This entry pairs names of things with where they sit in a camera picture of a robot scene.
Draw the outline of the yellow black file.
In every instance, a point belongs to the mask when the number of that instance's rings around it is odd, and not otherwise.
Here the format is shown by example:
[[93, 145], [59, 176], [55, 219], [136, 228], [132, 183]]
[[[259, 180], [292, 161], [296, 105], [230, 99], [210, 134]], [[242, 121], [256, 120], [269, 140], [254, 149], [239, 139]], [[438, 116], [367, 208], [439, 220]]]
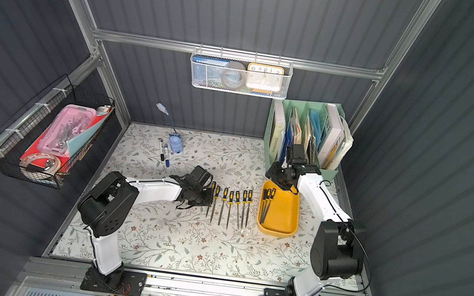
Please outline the yellow black file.
[[268, 189], [266, 192], [266, 199], [264, 200], [264, 206], [262, 208], [262, 214], [260, 216], [260, 223], [262, 225], [264, 224], [266, 217], [268, 216], [269, 207], [271, 206], [276, 191], [277, 190], [275, 188], [272, 188]]
[[241, 211], [241, 217], [240, 217], [240, 228], [244, 226], [244, 220], [245, 220], [245, 206], [246, 206], [246, 203], [247, 203], [247, 197], [248, 197], [248, 191], [247, 190], [244, 190], [244, 192], [242, 193], [243, 194], [243, 199], [242, 199], [242, 211]]
[[230, 218], [231, 218], [231, 212], [232, 212], [232, 205], [233, 205], [233, 202], [234, 202], [234, 192], [233, 191], [230, 191], [230, 194], [229, 194], [229, 201], [228, 201], [228, 213], [227, 213], [227, 218], [226, 218], [226, 229], [229, 228], [229, 223], [230, 223]]
[[224, 214], [224, 207], [225, 207], [225, 204], [226, 204], [228, 195], [229, 195], [229, 188], [225, 188], [225, 189], [224, 189], [223, 196], [222, 196], [222, 206], [220, 207], [219, 221], [218, 221], [218, 223], [217, 223], [218, 226], [221, 225], [222, 216], [223, 216], [223, 214]]
[[251, 204], [252, 204], [252, 198], [253, 198], [253, 190], [249, 190], [248, 191], [248, 201], [247, 201], [247, 207], [246, 207], [244, 227], [248, 227], [248, 221], [249, 221], [250, 207], [251, 207]]
[[212, 209], [211, 209], [211, 219], [210, 219], [210, 224], [213, 222], [213, 219], [214, 219], [214, 213], [215, 213], [215, 209], [216, 209], [216, 203], [219, 199], [219, 193], [221, 191], [221, 188], [220, 188], [220, 185], [217, 184], [216, 187], [215, 187], [215, 192], [214, 192], [214, 198], [213, 198], [213, 205], [212, 205]]
[[269, 199], [270, 191], [271, 191], [270, 189], [266, 189], [262, 194], [263, 199], [260, 206], [259, 220], [258, 220], [260, 224], [262, 223], [262, 219], [264, 216], [264, 211], [266, 209], [267, 200]]
[[212, 199], [214, 198], [214, 192], [215, 192], [215, 189], [216, 189], [216, 181], [212, 181], [212, 186], [211, 186], [211, 202], [208, 206], [208, 208], [206, 209], [206, 215], [205, 217], [208, 217], [209, 216], [209, 210], [211, 208], [211, 205], [212, 205]]
[[240, 202], [240, 196], [241, 196], [241, 195], [240, 195], [240, 191], [237, 190], [237, 191], [235, 192], [235, 203], [236, 203], [236, 206], [237, 206], [237, 209], [236, 209], [236, 218], [237, 218], [237, 219], [236, 219], [236, 225], [237, 225], [237, 229], [239, 229], [239, 227], [240, 227], [240, 224], [239, 224], [239, 223], [240, 223], [240, 214], [239, 214], [240, 212], [239, 212], [239, 209], [240, 209], [240, 203], [241, 203], [241, 202]]

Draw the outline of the yellow storage tray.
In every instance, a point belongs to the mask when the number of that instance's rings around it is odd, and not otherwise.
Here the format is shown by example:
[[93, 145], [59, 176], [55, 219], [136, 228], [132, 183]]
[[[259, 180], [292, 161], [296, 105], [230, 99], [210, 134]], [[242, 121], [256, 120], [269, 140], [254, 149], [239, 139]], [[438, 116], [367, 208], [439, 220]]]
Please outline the yellow storage tray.
[[275, 188], [277, 191], [274, 195], [274, 199], [269, 207], [268, 216], [264, 224], [259, 223], [259, 212], [257, 216], [257, 227], [258, 229], [269, 236], [275, 236], [276, 238], [288, 238], [294, 235], [298, 230], [299, 225], [299, 207], [300, 207], [300, 196], [290, 191], [282, 191], [276, 184], [271, 180], [267, 180], [261, 192], [266, 189]]

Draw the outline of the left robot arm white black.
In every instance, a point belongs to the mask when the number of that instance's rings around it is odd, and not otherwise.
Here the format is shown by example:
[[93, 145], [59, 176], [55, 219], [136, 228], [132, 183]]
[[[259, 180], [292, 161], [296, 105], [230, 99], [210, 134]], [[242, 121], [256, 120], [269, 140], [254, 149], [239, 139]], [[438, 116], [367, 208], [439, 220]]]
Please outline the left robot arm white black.
[[103, 277], [122, 273], [123, 262], [117, 231], [133, 206], [150, 202], [186, 202], [187, 208], [210, 207], [215, 181], [203, 167], [195, 166], [183, 176], [162, 179], [127, 178], [118, 171], [108, 173], [78, 202], [93, 248], [93, 265]]

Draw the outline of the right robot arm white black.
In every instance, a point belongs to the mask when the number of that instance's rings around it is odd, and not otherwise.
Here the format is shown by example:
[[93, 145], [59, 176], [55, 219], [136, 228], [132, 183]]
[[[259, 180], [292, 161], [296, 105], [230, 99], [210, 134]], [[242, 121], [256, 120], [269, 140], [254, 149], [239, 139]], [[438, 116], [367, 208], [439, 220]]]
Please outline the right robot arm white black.
[[303, 197], [320, 221], [309, 266], [290, 280], [286, 295], [319, 296], [325, 288], [340, 289], [335, 282], [360, 275], [366, 259], [362, 244], [365, 231], [355, 225], [330, 194], [318, 166], [306, 160], [304, 147], [287, 146], [284, 163], [271, 164], [266, 177], [282, 191]]

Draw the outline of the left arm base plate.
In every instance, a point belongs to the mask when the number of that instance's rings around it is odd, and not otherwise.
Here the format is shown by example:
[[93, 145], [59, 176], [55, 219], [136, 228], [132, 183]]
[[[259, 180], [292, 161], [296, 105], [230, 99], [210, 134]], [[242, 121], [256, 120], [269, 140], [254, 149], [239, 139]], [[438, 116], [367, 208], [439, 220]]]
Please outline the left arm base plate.
[[80, 289], [115, 295], [141, 296], [147, 278], [148, 276], [144, 273], [120, 269], [107, 276], [100, 273], [95, 265], [92, 265], [87, 270]]

